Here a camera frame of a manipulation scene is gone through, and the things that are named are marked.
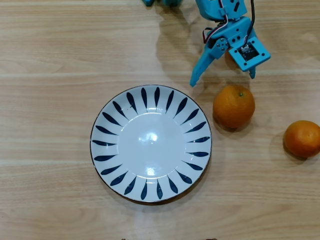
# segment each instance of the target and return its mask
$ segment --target blue robotic arm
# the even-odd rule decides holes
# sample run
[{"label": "blue robotic arm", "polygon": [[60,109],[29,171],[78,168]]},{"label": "blue robotic arm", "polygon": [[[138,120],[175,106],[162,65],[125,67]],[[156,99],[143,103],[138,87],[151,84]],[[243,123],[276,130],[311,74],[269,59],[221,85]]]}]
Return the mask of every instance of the blue robotic arm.
[{"label": "blue robotic arm", "polygon": [[[154,0],[143,0],[150,5]],[[182,0],[162,0],[167,6],[177,6]],[[254,0],[251,0],[252,20],[247,13],[244,0],[195,0],[203,18],[219,23],[214,29],[203,31],[204,52],[194,67],[190,85],[194,87],[210,64],[229,51],[243,72],[256,76],[256,66],[271,58],[270,53],[257,38],[253,28],[255,22]]]}]

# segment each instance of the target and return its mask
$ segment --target wire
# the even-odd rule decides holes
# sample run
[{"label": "wire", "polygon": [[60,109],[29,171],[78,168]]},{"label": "wire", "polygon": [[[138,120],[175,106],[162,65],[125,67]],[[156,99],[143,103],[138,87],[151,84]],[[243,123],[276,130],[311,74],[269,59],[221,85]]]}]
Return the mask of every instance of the wire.
[{"label": "wire", "polygon": [[[228,15],[227,15],[227,12],[226,12],[226,9],[224,7],[224,4],[222,2],[222,0],[219,0],[219,4],[220,4],[220,7],[224,10],[224,24],[219,26],[215,29],[211,28],[211,27],[206,27],[203,32],[202,32],[202,37],[203,37],[203,43],[206,44],[209,39],[212,37],[213,34],[215,34],[217,31],[223,29],[225,26],[227,26],[229,20],[228,20]],[[209,33],[209,35],[206,34],[206,31],[207,30],[211,30],[211,32]]]},{"label": "wire", "polygon": [[244,37],[244,45],[243,47],[245,47],[248,43],[248,38],[252,32],[252,29],[254,28],[254,24],[255,24],[255,20],[256,20],[256,13],[255,13],[255,3],[254,0],[251,0],[251,15],[252,15],[252,19],[251,19],[251,24],[248,28],[248,32],[246,34],[246,36]]}]

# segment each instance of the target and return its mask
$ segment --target table surface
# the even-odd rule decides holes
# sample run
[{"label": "table surface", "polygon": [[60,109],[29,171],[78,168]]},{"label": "table surface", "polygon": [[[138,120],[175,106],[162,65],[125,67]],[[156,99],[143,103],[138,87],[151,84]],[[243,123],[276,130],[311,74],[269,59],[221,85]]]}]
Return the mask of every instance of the table surface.
[{"label": "table surface", "polygon": [[[214,26],[194,0],[176,9],[140,0],[2,0],[0,239],[319,240],[320,160],[292,157],[282,137],[294,121],[320,124],[320,1],[255,5],[255,30],[272,59],[251,80],[222,57],[191,88],[202,30]],[[110,190],[89,149],[101,108],[143,84],[188,94],[212,130],[201,180],[160,205]],[[249,87],[256,101],[251,123],[234,132],[212,115],[228,84]]]}]

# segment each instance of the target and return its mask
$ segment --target plate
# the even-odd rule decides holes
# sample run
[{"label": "plate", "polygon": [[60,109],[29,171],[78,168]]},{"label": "plate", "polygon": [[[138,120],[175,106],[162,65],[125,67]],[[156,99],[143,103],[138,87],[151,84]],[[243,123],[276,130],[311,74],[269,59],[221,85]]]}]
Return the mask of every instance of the plate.
[{"label": "plate", "polygon": [[201,108],[161,85],[131,88],[108,102],[90,140],[93,165],[118,194],[159,202],[190,188],[208,165],[212,136]]}]

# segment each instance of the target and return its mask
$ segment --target tangerine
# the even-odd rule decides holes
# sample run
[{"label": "tangerine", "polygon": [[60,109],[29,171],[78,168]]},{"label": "tangerine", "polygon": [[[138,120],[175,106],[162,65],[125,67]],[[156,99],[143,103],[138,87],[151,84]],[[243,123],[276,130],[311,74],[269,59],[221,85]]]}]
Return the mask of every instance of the tangerine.
[{"label": "tangerine", "polygon": [[313,157],[320,152],[320,127],[312,121],[296,121],[285,131],[284,144],[298,157]]},{"label": "tangerine", "polygon": [[240,85],[228,85],[218,93],[213,102],[216,120],[228,128],[247,124],[256,109],[255,99],[249,89]]}]

